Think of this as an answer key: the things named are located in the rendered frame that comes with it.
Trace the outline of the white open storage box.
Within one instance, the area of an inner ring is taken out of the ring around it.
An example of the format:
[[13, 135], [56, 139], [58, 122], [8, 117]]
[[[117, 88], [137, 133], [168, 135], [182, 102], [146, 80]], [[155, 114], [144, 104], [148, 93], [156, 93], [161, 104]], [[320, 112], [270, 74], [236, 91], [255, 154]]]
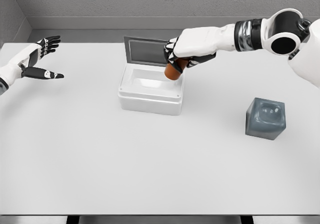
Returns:
[[125, 64], [118, 88], [122, 109], [162, 115], [180, 115], [185, 76], [172, 81], [164, 67]]

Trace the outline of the brown cylindrical cup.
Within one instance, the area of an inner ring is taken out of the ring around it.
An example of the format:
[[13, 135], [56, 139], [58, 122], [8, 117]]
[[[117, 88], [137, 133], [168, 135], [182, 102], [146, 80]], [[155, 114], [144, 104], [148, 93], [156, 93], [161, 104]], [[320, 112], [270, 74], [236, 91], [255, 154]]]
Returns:
[[168, 63], [164, 71], [165, 76], [170, 80], [177, 80], [188, 65], [188, 62], [189, 60], [187, 59], [178, 58], [172, 64]]

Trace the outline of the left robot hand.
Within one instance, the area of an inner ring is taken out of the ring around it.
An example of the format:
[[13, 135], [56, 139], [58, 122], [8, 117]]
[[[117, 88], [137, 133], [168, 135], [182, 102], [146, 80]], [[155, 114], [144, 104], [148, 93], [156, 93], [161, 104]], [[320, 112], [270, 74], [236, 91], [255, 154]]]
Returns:
[[33, 79], [62, 79], [63, 74], [57, 74], [46, 69], [35, 67], [35, 64], [45, 55], [56, 51], [61, 42], [60, 36], [51, 36], [30, 44], [16, 54], [8, 64], [17, 65], [21, 69], [21, 77]]

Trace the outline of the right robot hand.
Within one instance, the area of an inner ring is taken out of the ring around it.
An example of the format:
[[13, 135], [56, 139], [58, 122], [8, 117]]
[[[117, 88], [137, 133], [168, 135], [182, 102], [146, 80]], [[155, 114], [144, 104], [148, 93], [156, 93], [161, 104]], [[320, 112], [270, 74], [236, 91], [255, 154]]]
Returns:
[[185, 29], [179, 37], [170, 39], [164, 47], [165, 60], [177, 67], [177, 59], [186, 59], [187, 68], [207, 62], [218, 50], [235, 50], [234, 25]]

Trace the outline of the grey box lid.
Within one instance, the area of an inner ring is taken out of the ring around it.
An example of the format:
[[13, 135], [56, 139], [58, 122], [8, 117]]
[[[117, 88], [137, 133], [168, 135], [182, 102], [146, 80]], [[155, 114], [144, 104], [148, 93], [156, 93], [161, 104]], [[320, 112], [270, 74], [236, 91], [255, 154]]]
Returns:
[[124, 37], [127, 62], [149, 66], [165, 67], [164, 46], [167, 40]]

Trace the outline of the grey glossy cube block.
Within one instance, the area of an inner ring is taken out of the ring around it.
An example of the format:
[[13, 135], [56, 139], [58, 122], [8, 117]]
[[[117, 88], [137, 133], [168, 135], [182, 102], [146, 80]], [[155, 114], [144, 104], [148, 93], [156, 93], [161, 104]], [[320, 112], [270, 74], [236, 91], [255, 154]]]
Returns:
[[275, 140], [286, 129], [283, 102], [254, 98], [246, 111], [245, 134]]

